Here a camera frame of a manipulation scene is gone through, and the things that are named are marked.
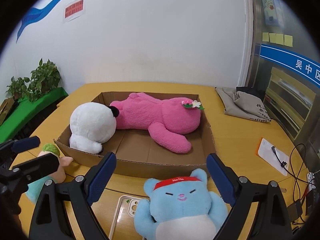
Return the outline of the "black power adapter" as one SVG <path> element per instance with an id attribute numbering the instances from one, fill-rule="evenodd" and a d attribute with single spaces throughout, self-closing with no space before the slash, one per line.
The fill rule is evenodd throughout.
<path id="1" fill-rule="evenodd" d="M 305 221 L 302 218 L 303 209 L 300 199 L 295 200 L 291 205 L 287 207 L 290 222 L 293 224 L 304 224 Z"/>

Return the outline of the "clear white phone case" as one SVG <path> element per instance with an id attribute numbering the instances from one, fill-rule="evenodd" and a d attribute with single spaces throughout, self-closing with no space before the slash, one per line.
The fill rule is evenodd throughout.
<path id="1" fill-rule="evenodd" d="M 114 212 L 109 239 L 112 240 L 145 240 L 136 232 L 134 217 L 136 208 L 141 198 L 129 195 L 122 195 L 117 202 Z"/>

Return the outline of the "white panda plush toy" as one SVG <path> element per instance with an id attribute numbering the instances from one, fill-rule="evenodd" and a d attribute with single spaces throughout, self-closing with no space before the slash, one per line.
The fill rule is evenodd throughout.
<path id="1" fill-rule="evenodd" d="M 117 126 L 119 110 L 114 106 L 87 102 L 76 107 L 70 117 L 70 148 L 99 154 L 103 144 L 109 141 Z"/>

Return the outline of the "grey cloth bag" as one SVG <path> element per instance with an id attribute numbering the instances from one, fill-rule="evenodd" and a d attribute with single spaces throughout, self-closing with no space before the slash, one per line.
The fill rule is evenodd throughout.
<path id="1" fill-rule="evenodd" d="M 255 95 L 228 87 L 215 90 L 224 105 L 224 114 L 263 123 L 271 121 L 262 100 Z"/>

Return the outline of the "light blue plush toy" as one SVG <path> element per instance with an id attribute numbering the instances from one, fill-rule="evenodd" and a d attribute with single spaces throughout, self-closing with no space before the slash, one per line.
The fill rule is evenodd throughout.
<path id="1" fill-rule="evenodd" d="M 207 188 L 207 174 L 144 183 L 148 196 L 137 205 L 136 232 L 145 239 L 214 239 L 228 216 L 223 199 Z"/>

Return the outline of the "yellow sticky notes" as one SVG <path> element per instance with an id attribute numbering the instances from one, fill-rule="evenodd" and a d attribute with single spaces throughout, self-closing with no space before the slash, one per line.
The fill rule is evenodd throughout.
<path id="1" fill-rule="evenodd" d="M 262 33 L 263 42 L 275 43 L 287 47 L 293 47 L 293 36 L 279 33 Z"/>

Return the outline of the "brown cardboard box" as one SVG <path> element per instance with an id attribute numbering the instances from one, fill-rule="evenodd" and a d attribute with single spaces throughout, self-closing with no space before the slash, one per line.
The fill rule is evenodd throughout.
<path id="1" fill-rule="evenodd" d="M 215 153 L 211 127 L 204 112 L 201 112 L 197 129 L 185 136 L 192 146 L 188 153 L 171 152 L 157 144 L 147 130 L 117 129 L 97 154 L 71 148 L 71 136 L 70 127 L 66 127 L 55 143 L 76 163 L 92 167 L 108 152 L 113 152 L 117 158 L 115 172 L 133 177 L 168 179 L 187 176 L 196 168 L 205 169 L 207 156 Z"/>

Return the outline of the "white paper envelope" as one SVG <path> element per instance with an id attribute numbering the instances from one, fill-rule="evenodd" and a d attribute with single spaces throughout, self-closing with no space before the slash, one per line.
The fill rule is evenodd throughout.
<path id="1" fill-rule="evenodd" d="M 282 175 L 288 175 L 289 156 L 277 149 L 265 138 L 261 138 L 256 155 L 274 167 Z"/>

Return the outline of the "green covered side table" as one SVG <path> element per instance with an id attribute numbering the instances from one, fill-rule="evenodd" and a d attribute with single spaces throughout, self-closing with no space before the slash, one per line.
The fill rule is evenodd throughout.
<path id="1" fill-rule="evenodd" d="M 36 114 L 67 96 L 68 93 L 59 87 L 34 102 L 30 102 L 27 98 L 20 100 L 17 108 L 1 124 L 1 142 L 12 139 Z"/>

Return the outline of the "green potted plant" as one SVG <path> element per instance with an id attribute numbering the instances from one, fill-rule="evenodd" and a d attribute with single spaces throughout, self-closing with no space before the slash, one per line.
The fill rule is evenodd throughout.
<path id="1" fill-rule="evenodd" d="M 30 74 L 30 77 L 12 77 L 6 94 L 14 99 L 27 98 L 30 102 L 34 102 L 56 89 L 61 80 L 56 64 L 50 60 L 44 62 L 40 59 L 38 67 Z"/>

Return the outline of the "red wall notice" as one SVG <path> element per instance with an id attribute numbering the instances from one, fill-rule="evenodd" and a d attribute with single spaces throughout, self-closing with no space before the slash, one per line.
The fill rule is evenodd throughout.
<path id="1" fill-rule="evenodd" d="M 63 23 L 79 18 L 86 12 L 85 0 L 74 0 L 67 4 L 63 11 Z"/>

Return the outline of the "pink bear plush toy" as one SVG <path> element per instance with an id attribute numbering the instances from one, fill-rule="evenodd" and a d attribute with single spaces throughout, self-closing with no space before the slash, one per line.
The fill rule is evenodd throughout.
<path id="1" fill-rule="evenodd" d="M 117 129 L 142 129 L 159 145 L 174 153 L 186 154 L 192 146 L 185 135 L 200 125 L 201 102 L 190 98 L 157 99 L 145 93 L 131 93 L 112 101 L 119 110 Z"/>

